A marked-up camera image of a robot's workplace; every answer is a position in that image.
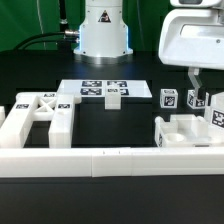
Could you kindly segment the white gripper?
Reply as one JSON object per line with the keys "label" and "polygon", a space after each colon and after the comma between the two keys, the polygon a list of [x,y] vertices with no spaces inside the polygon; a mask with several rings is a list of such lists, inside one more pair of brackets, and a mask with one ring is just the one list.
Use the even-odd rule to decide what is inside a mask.
{"label": "white gripper", "polygon": [[199,68],[224,70],[224,25],[219,22],[219,11],[172,10],[162,26],[159,58],[163,64],[189,67],[194,96],[203,100]]}

